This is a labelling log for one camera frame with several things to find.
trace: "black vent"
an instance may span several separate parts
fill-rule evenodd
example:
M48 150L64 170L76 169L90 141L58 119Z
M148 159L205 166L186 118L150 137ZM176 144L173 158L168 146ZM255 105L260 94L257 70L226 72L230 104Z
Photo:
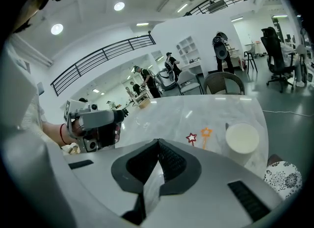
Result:
M163 144L160 144L158 159L163 170L165 183L176 178L186 168L186 160Z
M93 161L91 160L84 160L80 162L75 162L75 163L69 163L69 167L71 170L78 169L87 165L93 164Z
M254 195L254 193L241 181L228 183L229 188L239 200L241 205L252 218L253 222L266 216L270 210Z

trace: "wicker chair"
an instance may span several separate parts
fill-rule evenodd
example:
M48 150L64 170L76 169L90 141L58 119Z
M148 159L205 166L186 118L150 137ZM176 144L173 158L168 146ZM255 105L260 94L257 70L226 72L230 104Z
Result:
M233 80L237 83L240 88L240 93L228 93L227 86L225 83L225 79ZM217 72L208 75L204 81L204 92L207 94L207 89L209 89L210 93L216 94L219 91L225 90L225 95L245 95L244 84L239 77L234 74L228 72Z

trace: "office chair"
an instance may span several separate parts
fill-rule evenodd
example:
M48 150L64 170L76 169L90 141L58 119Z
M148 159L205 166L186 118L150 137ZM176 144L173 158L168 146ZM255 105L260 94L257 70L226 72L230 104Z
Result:
M270 82L279 81L281 90L280 93L283 92L283 85L289 84L292 86L291 90L293 91L294 87L293 84L287 81L287 78L283 75L284 73L290 73L293 70L295 70L295 67L293 64L293 54L291 55L291 63L289 67L285 67L284 58L281 52L280 47L280 41L276 35L276 32L274 29L270 28L263 28L262 32L264 34L263 37L261 37L261 41L263 45L266 48L266 51L268 53L269 59L268 59L268 67L269 70L279 77L273 78L272 80L269 80L266 85L268 86ZM271 58L274 60L274 65L271 64Z

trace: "white cup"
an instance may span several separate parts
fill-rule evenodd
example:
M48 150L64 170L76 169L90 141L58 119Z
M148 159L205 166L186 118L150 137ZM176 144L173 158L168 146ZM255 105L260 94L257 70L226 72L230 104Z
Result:
M260 142L260 136L252 125L237 123L227 128L226 141L228 144L227 156L244 165L256 150Z

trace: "cable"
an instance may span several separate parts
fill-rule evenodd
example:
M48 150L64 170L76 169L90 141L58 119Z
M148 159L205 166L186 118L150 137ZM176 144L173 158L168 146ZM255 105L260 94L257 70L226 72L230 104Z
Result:
M291 113L291 114L295 114L295 115L298 115L298 116L306 116L306 117L313 117L314 114L312 115L303 115L303 114L298 114L298 113L295 113L295 112L292 112L292 111L269 111L269 110L262 110L263 112L270 112L270 113Z

